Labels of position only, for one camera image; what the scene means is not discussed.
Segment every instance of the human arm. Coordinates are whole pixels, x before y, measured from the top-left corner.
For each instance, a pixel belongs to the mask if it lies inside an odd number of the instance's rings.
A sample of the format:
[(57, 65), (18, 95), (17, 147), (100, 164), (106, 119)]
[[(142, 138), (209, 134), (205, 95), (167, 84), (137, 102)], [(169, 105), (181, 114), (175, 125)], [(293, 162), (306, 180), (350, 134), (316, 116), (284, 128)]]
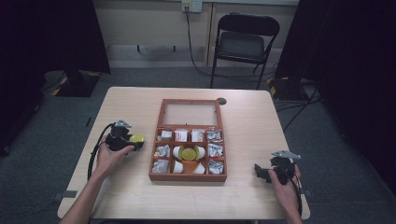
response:
[[(294, 183), (297, 184), (297, 179), (300, 179), (301, 173), (297, 165), (294, 166), (295, 169), (295, 176), (293, 177)], [(301, 220), (300, 214), (298, 212), (298, 202), (296, 191), (293, 184), (288, 181), (286, 185), (280, 184), (279, 180), (277, 179), (277, 175), (273, 170), (268, 171), (275, 192), (277, 201), (283, 208), (283, 211), (286, 215), (286, 220), (288, 224), (301, 224), (303, 221)]]
[(106, 144), (99, 146), (96, 169), (92, 172), (91, 178), (60, 223), (86, 224), (89, 222), (93, 206), (103, 182), (114, 171), (120, 158), (133, 149), (134, 147), (128, 146), (120, 151), (111, 151)]

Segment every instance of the gray carpet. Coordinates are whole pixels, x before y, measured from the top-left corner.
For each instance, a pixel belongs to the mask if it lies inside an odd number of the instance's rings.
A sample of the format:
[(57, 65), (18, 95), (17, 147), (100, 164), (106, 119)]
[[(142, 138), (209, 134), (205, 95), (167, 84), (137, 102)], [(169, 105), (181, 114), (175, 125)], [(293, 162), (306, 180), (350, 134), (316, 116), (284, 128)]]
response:
[[(220, 68), (219, 73), (249, 76), (251, 69)], [(48, 85), (61, 74), (48, 73)], [(67, 188), (108, 88), (208, 88), (209, 83), (209, 77), (193, 68), (123, 68), (103, 75), (91, 98), (53, 97), (55, 87), (44, 91), (40, 109), (10, 145), (10, 156), (0, 158), (0, 224), (59, 221), (60, 203), (52, 197)], [(217, 78), (215, 88), (253, 90), (255, 83)], [(312, 93), (313, 88), (306, 86), (306, 91)], [(262, 83), (261, 89), (268, 87)], [(296, 105), (275, 104), (276, 108)], [(278, 112), (282, 127), (299, 110)], [(86, 127), (89, 118), (91, 123)], [(393, 196), (366, 159), (342, 138), (335, 121), (318, 102), (309, 105), (285, 131), (290, 150), (303, 156), (299, 163), (302, 183), (312, 194), (307, 196), (311, 218), (304, 223), (396, 223)]]

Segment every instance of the forearm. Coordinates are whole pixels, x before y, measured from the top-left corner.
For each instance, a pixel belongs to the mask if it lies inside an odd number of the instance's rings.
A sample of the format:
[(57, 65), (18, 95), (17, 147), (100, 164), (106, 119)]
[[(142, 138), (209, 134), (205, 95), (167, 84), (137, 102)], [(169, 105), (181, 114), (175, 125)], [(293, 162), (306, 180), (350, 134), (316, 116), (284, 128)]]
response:
[(302, 224), (300, 214), (297, 209), (285, 208), (285, 215), (288, 224)]
[(60, 223), (89, 223), (93, 206), (104, 180), (101, 172), (95, 170)]

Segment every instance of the black cable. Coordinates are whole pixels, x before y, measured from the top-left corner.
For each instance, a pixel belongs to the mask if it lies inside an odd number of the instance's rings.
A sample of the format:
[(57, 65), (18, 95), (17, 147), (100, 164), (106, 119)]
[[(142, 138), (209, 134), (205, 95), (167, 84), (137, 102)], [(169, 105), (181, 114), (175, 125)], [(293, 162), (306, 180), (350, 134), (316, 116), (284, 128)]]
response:
[(62, 77), (64, 76), (64, 71), (62, 72), (62, 75), (56, 80), (54, 83), (50, 84), (48, 87), (43, 87), (40, 91), (46, 91), (47, 89), (55, 86), (59, 81), (61, 81)]
[(288, 175), (288, 173), (285, 171), (285, 169), (283, 169), (281, 166), (279, 166), (279, 164), (277, 164), (276, 166), (285, 174), (285, 176), (288, 178), (288, 180), (289, 180), (289, 181), (291, 182), (291, 184), (293, 185), (294, 190), (295, 190), (295, 192), (296, 192), (296, 196), (297, 196), (298, 212), (299, 212), (299, 214), (300, 214), (300, 216), (301, 216), (302, 213), (303, 213), (303, 201), (302, 201), (302, 199), (301, 199), (301, 191), (300, 191), (299, 178), (298, 178), (298, 176), (295, 174), (295, 171), (294, 171), (294, 176), (296, 177), (296, 179), (297, 179), (297, 184), (298, 184), (298, 186), (299, 186), (299, 187), (297, 187), (296, 183), (294, 183), (292, 177)]
[[(208, 74), (208, 73), (202, 71), (202, 70), (196, 65), (195, 60), (194, 60), (193, 57), (192, 57), (189, 8), (188, 8), (188, 7), (184, 7), (184, 9), (185, 9), (186, 18), (187, 18), (187, 27), (188, 27), (188, 34), (189, 34), (189, 47), (190, 47), (190, 56), (191, 56), (192, 65), (193, 65), (194, 69), (195, 69), (198, 73), (200, 73), (200, 74), (202, 74), (202, 75), (204, 75), (204, 76), (206, 76), (206, 77), (212, 77), (212, 74)], [(267, 75), (274, 74), (274, 73), (275, 73), (275, 69), (274, 69), (272, 72), (264, 73), (263, 76), (267, 76)], [(259, 77), (258, 75), (252, 75), (252, 76), (234, 76), (234, 77), (233, 77), (233, 76), (224, 76), (224, 75), (216, 75), (216, 76), (217, 76), (217, 77), (228, 78), (228, 79), (230, 79), (230, 80), (238, 80), (238, 81), (246, 81), (246, 82), (257, 82), (257, 80), (252, 80), (252, 79), (247, 79), (247, 78), (242, 78), (242, 77)], [(270, 76), (270, 77), (268, 77), (268, 78), (265, 79), (265, 80), (262, 80), (262, 82), (267, 81), (267, 80), (270, 79), (271, 77), (273, 77), (273, 76)]]
[(97, 141), (95, 147), (93, 148), (93, 152), (91, 153), (91, 158), (90, 158), (90, 164), (88, 165), (88, 179), (87, 179), (87, 180), (89, 180), (89, 179), (91, 178), (93, 162), (95, 161), (96, 153), (97, 153), (97, 151), (98, 151), (98, 149), (99, 149), (99, 146), (102, 145), (102, 144), (104, 143), (104, 142), (101, 143), (102, 137), (103, 137), (103, 135), (105, 134), (106, 130), (107, 130), (109, 127), (113, 127), (114, 125), (115, 125), (115, 123), (108, 124), (108, 125), (103, 129), (103, 131), (102, 131), (102, 133), (100, 134), (100, 137), (99, 137), (99, 139), (98, 139), (98, 141)]
[(312, 95), (311, 95), (311, 97), (309, 98), (308, 102), (303, 106), (303, 108), (301, 108), (301, 110), (299, 110), (299, 111), (297, 112), (296, 115), (294, 115), (294, 117), (289, 121), (289, 123), (288, 123), (288, 124), (286, 125), (286, 127), (283, 129), (283, 132), (285, 132), (285, 131), (288, 129), (288, 127), (293, 123), (293, 121), (297, 118), (297, 116), (298, 116), (309, 104), (311, 104), (312, 99), (314, 98), (315, 93), (317, 92), (317, 90), (318, 90), (318, 85), (315, 87), (314, 93), (312, 93)]

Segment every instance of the human hand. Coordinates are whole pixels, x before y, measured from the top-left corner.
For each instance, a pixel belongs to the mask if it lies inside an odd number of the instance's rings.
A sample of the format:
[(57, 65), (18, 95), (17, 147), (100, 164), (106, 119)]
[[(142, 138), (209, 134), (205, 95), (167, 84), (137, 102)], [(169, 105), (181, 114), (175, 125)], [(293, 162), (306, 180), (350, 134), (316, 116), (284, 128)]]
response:
[(99, 146), (95, 172), (99, 172), (103, 179), (106, 179), (116, 168), (120, 158), (131, 152), (134, 147), (128, 146), (120, 151), (112, 151), (105, 143), (106, 136), (102, 137), (102, 144)]
[[(301, 177), (301, 172), (297, 165), (294, 165), (294, 170), (295, 176), (293, 177), (292, 181), (294, 181), (296, 186), (298, 186), (297, 181)], [(286, 213), (288, 223), (303, 223), (298, 212), (299, 205), (293, 184), (290, 181), (288, 181), (286, 185), (280, 184), (279, 180), (277, 179), (277, 175), (273, 170), (269, 170), (268, 174), (272, 180), (277, 201), (280, 203)]]

